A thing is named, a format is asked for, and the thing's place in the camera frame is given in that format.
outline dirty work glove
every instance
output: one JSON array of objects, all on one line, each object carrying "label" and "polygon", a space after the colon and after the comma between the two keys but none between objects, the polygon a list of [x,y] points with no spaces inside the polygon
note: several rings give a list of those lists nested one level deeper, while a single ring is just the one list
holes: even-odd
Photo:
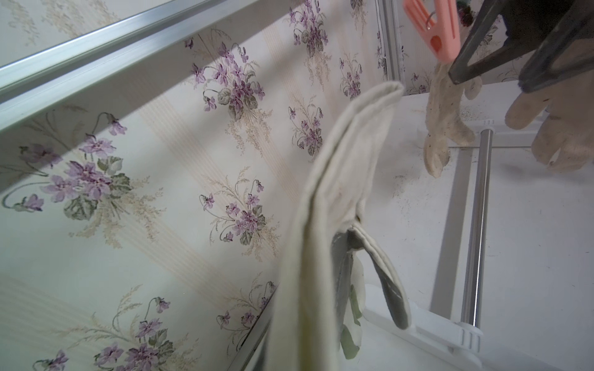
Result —
[{"label": "dirty work glove", "polygon": [[[576,40],[558,62],[579,59],[594,49],[594,39]],[[594,158],[594,71],[561,81],[533,93],[522,93],[505,115],[505,124],[523,129],[548,106],[532,154],[552,172],[577,170]],[[559,156],[551,161],[555,153]]]},{"label": "dirty work glove", "polygon": [[447,139],[458,145],[470,145],[475,134],[460,119],[462,92],[474,99],[481,91],[482,80],[475,77],[463,84],[454,85],[448,71],[451,64],[437,64],[429,89],[425,124],[429,134],[425,138],[423,157],[427,172],[440,177],[444,166],[450,161]]}]

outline pink clothespin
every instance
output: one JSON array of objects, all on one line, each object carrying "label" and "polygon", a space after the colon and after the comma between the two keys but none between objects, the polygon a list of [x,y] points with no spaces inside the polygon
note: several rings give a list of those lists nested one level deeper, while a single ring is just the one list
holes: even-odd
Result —
[{"label": "pink clothespin", "polygon": [[434,0],[435,12],[427,11],[421,0],[405,0],[406,15],[433,54],[442,63],[453,62],[460,53],[460,30],[455,0]]}]

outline wallpaper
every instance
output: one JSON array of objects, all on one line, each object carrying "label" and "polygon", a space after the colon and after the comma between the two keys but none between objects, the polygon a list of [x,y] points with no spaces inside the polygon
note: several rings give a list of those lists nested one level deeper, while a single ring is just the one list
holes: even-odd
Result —
[{"label": "wallpaper", "polygon": [[0,66],[168,0],[0,0]]},{"label": "wallpaper", "polygon": [[2,368],[226,370],[312,161],[385,78],[376,14],[262,0],[4,131]]},{"label": "wallpaper", "polygon": [[[402,4],[403,0],[397,0],[398,30],[400,34],[400,42],[402,43],[400,45],[399,53],[401,65],[399,72],[400,76],[403,77],[402,83],[406,87],[406,94],[428,93],[437,59],[425,46],[425,43],[416,32],[410,19],[406,16]],[[429,11],[432,11],[433,9],[432,5],[431,1],[425,3],[425,6]],[[482,0],[471,0],[471,13],[476,15],[481,6]],[[501,16],[499,16],[491,26],[489,32],[487,32],[487,35],[479,45],[476,53],[471,58],[470,63],[480,60],[499,49],[507,38],[505,31],[505,24],[503,23]],[[470,27],[460,26],[460,34],[462,38],[465,38],[465,36],[468,35],[468,32],[470,32]],[[483,84],[517,80],[520,70],[528,60],[530,54],[531,53],[516,58],[513,61],[507,62],[506,64],[484,73],[481,75]]]}]

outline metal frame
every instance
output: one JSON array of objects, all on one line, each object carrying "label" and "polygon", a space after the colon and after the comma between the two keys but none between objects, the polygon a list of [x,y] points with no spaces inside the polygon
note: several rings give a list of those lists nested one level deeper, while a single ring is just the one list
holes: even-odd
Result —
[{"label": "metal frame", "polygon": [[491,148],[493,130],[481,132],[481,146],[476,168],[475,201],[470,222],[470,242],[466,261],[466,281],[462,299],[461,322],[479,327],[481,322],[482,276],[485,265],[486,212],[489,203]]},{"label": "metal frame", "polygon": [[380,27],[383,31],[381,33],[382,44],[387,59],[388,80],[399,80],[404,84],[404,69],[398,52],[402,44],[400,42],[400,33],[397,31],[398,10],[391,0],[377,0],[376,6],[380,14]]},{"label": "metal frame", "polygon": [[256,1],[174,0],[0,68],[0,131]]},{"label": "metal frame", "polygon": [[260,313],[260,317],[249,331],[244,343],[241,345],[239,352],[233,358],[233,361],[227,368],[227,371],[243,371],[246,369],[250,360],[252,360],[256,349],[264,339],[266,332],[272,321],[272,308],[274,308],[274,293],[270,297],[268,305]]}]

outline chrome pole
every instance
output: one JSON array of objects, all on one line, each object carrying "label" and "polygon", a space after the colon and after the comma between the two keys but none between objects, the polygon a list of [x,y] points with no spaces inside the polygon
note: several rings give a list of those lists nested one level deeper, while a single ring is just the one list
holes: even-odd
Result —
[{"label": "chrome pole", "polygon": [[479,327],[481,320],[482,276],[485,265],[486,209],[489,203],[489,175],[493,131],[481,132],[479,161],[476,169],[475,202],[472,207],[470,242],[466,261],[466,281],[462,301],[462,322]]}]

